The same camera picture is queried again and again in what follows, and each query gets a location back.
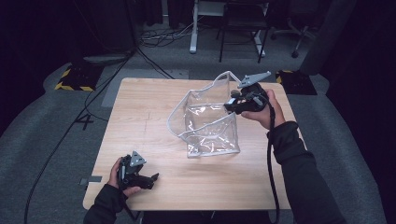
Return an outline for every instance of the right hand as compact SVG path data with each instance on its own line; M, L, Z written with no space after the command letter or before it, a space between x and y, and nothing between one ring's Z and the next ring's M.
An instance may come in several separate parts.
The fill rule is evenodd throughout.
M273 90L265 90L267 92L269 102L271 106L275 110L275 127L286 122L285 117L283 116L282 108L280 107L279 102L275 98L275 94ZM260 112L252 112L252 111L244 111L241 113L241 116L244 117L245 119L253 119L257 120L262 127L266 129L270 129L270 124L271 124L271 117L270 117L270 108L269 105L267 105L264 110Z

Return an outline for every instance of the left hand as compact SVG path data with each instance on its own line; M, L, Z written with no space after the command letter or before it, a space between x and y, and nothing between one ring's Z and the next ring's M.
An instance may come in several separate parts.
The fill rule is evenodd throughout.
M113 168L111 168L111 173L110 173L110 178L107 181L108 185L113 186L114 188L119 188L119 183L118 183L118 177L117 177L117 172L120 168L120 161L121 158L119 158L116 163L114 163ZM137 193L140 191L140 187L132 187L132 188L127 188L123 191L123 193L129 198L131 195Z

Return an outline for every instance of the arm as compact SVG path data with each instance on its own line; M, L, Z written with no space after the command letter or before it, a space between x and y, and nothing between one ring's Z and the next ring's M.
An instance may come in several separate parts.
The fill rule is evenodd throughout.
M120 194L117 171L120 158L111 168L110 178L95 198L93 206L84 217L84 224L108 224L116 221L116 213L122 211L125 201L140 190L139 187L128 188Z
M297 223L347 223L339 211L329 187L317 169L314 155L305 150L294 121L285 121L282 109L272 90L267 91L276 112L272 130L274 155L282 166L286 193ZM261 112L245 111L242 117L257 120L270 128L268 106Z

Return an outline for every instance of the clear plastic bag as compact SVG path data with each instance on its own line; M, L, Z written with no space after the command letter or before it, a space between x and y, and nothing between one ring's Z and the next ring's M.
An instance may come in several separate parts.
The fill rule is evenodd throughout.
M188 158L238 153L235 113L228 114L232 73L219 75L200 90L190 90L168 118L169 131L187 143Z

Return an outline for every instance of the desk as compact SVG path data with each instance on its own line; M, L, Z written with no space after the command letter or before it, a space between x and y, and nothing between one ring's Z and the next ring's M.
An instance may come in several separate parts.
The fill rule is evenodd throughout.
M198 15L202 16L222 16L223 15L223 2L216 1L200 1L194 0L194 13L192 20L192 34L190 43L190 53L197 52L197 42L198 42ZM260 54L262 49L262 42L260 41L260 31L254 37L254 42L256 44L257 51ZM265 50L262 52L262 58L265 56Z
M141 175L160 173L153 189L142 190L127 204L137 211L149 210L269 210L275 209L266 163L267 131L253 120L237 117L241 152L187 159L187 145L172 135L166 121L191 89L207 80L125 78L110 116L92 175L102 182L90 183L83 205L89 209L107 182L118 157L136 150L147 163ZM281 85L273 89L285 118L295 120ZM236 89L236 82L231 82ZM281 209L290 209L280 166L273 160L274 178Z

